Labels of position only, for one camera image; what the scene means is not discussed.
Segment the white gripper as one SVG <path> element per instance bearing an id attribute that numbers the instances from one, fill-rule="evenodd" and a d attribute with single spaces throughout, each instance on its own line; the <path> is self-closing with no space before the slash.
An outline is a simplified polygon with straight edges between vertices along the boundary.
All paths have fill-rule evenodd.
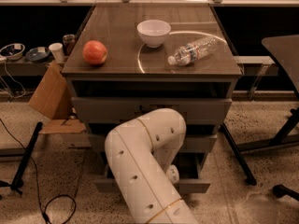
<path id="1" fill-rule="evenodd" d="M 166 176 L 173 185 L 177 184 L 179 182 L 178 168 L 175 165 L 171 164 L 166 171 Z"/>

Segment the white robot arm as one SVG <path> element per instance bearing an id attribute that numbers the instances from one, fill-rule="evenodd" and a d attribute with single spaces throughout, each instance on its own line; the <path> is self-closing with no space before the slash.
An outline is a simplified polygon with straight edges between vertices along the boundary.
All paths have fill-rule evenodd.
<path id="1" fill-rule="evenodd" d="M 162 108 L 107 135 L 107 162 L 136 224 L 198 224 L 167 176 L 185 133 L 179 112 Z"/>

